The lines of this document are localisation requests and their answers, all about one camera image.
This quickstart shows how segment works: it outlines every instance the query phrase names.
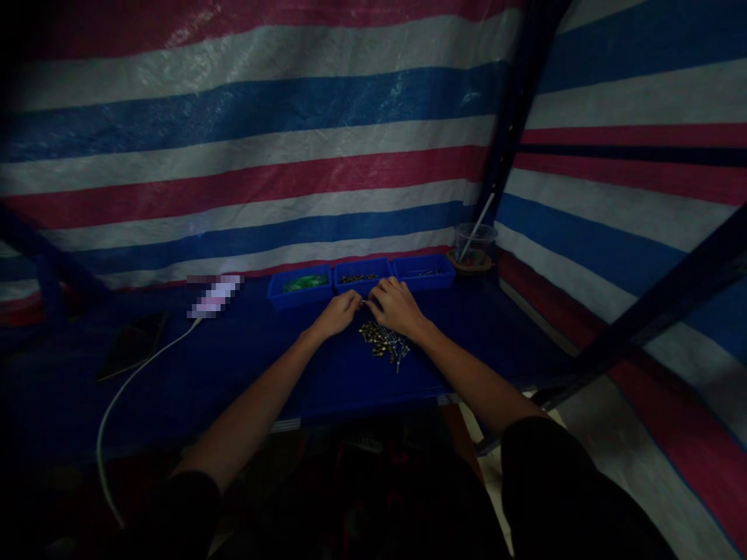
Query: black phone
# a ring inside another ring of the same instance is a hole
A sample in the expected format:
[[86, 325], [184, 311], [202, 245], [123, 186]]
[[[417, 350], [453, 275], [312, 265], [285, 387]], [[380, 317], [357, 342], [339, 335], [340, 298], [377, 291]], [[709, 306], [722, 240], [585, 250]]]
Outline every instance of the black phone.
[[105, 381], [131, 372], [140, 362], [150, 358], [158, 349], [170, 318], [171, 313], [161, 311], [123, 328], [114, 339], [109, 355], [94, 379]]

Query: tarp wall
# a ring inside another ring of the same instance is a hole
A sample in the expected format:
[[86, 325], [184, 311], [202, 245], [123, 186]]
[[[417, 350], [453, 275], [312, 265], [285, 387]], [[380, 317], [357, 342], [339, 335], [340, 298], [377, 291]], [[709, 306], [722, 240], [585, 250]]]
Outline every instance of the tarp wall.
[[[610, 323], [746, 202], [744, 167], [614, 150], [747, 147], [745, 21], [738, 0], [575, 2], [522, 143], [610, 149], [519, 153], [496, 219], [500, 247]], [[528, 291], [530, 303], [543, 297]], [[572, 330], [571, 311], [557, 317]], [[677, 378], [634, 366], [561, 408], [680, 558], [747, 555], [746, 317], [742, 282], [647, 346]]]
[[[442, 251], [472, 215], [518, 0], [69, 2], [2, 199], [114, 289]], [[34, 270], [0, 251], [0, 301]]]

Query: hand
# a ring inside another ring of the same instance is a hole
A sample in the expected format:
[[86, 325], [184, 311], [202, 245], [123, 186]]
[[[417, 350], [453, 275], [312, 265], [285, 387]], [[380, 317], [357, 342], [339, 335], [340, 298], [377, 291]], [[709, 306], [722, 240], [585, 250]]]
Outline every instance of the hand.
[[[433, 326], [418, 308], [407, 284], [394, 276], [382, 278], [368, 298], [366, 305], [380, 325], [403, 334], [416, 344], [420, 344], [425, 332]], [[376, 298], [381, 309], [371, 298]]]
[[325, 341], [345, 330], [356, 311], [360, 308], [361, 297], [355, 290], [333, 297], [327, 305], [327, 309], [321, 312], [313, 325], [309, 328], [310, 333]]

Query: person's left hand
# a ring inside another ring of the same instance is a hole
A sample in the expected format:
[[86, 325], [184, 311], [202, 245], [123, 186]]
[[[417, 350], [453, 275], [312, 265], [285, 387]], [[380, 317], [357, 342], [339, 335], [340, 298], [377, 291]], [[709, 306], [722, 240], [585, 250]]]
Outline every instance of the person's left hand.
[[355, 290], [333, 297], [327, 309], [322, 311], [309, 331], [315, 333], [321, 341], [341, 333], [351, 323], [360, 307], [361, 299]]

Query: blue tabletop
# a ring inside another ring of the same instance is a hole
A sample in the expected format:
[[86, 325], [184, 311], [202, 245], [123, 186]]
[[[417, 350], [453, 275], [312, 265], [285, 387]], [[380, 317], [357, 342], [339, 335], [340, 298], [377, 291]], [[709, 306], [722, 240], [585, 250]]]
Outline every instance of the blue tabletop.
[[[107, 457], [185, 443], [207, 428], [309, 327], [326, 303], [275, 312], [265, 298], [268, 279], [247, 280], [228, 308], [204, 320], [183, 341], [140, 372], [110, 416]], [[96, 432], [124, 382], [95, 383], [117, 332], [138, 317], [169, 310], [161, 346], [183, 334], [198, 298], [179, 286], [117, 296], [109, 306], [14, 358], [2, 376], [2, 396], [16, 453], [32, 463], [93, 459]], [[513, 302], [485, 278], [457, 278], [452, 289], [420, 292], [425, 315], [463, 348], [520, 388], [559, 382], [563, 354]], [[353, 325], [312, 358], [280, 419], [303, 423], [373, 414], [452, 393], [428, 358], [414, 349], [400, 373], [371, 355], [358, 328], [372, 316], [361, 310]]]

